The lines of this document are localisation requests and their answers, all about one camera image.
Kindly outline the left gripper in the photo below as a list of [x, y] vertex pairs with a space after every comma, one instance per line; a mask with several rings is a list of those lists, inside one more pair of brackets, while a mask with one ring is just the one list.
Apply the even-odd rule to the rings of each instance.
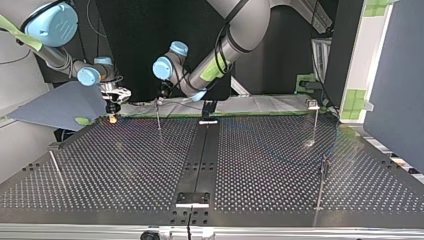
[[173, 83], [170, 81], [163, 81], [160, 86], [160, 96], [162, 98], [168, 98], [173, 92]]

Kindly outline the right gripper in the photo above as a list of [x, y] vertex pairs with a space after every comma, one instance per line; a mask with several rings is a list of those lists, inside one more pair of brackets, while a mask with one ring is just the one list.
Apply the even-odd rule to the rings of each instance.
[[116, 114], [118, 114], [121, 110], [121, 105], [117, 103], [113, 103], [110, 101], [106, 102], [105, 111], [109, 114], [109, 122], [111, 124], [115, 124], [118, 121]]

